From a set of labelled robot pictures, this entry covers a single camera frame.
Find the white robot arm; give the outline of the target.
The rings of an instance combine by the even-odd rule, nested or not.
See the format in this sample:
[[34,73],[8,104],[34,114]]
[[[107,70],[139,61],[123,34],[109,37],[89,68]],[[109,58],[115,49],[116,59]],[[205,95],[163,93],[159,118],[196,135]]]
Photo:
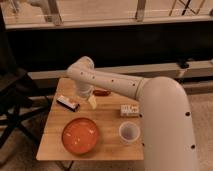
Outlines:
[[145,171],[199,171],[190,104],[177,81],[97,71],[87,56],[70,65],[67,75],[82,97],[98,86],[139,102]]

